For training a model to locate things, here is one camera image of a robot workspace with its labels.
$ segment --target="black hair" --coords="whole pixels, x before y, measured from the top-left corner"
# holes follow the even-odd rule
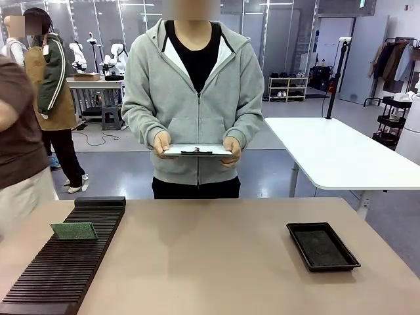
[[[45,35],[54,30],[53,21],[51,17],[43,9],[30,8],[24,12],[26,18],[32,20],[39,20],[42,25],[42,35]]]

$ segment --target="person's right hand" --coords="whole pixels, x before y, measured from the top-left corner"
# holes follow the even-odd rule
[[[171,159],[171,157],[163,155],[163,153],[169,149],[170,144],[171,136],[169,135],[169,133],[167,131],[160,131],[155,136],[153,150],[159,158]]]

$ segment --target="hand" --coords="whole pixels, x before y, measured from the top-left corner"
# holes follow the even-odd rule
[[[241,158],[241,145],[236,138],[232,136],[227,136],[223,141],[223,146],[226,150],[231,151],[233,153],[233,157],[227,157],[222,159],[222,164],[225,167],[233,167]]]
[[[160,131],[156,134],[154,143],[153,143],[153,150],[155,154],[161,159],[171,159],[171,157],[164,156],[163,153],[169,149],[169,145],[171,144],[171,136],[167,131]]]

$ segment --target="door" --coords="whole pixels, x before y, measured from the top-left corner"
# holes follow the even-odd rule
[[[389,16],[356,19],[339,95],[341,100],[363,104],[365,99],[373,97],[374,80],[368,76],[368,72],[378,48],[385,41],[388,20]]]

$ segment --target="brown table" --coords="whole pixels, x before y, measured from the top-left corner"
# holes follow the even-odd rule
[[[72,201],[0,244],[0,299]],[[285,225],[328,221],[361,268],[309,273]],[[79,315],[419,315],[420,280],[343,200],[128,201]]]

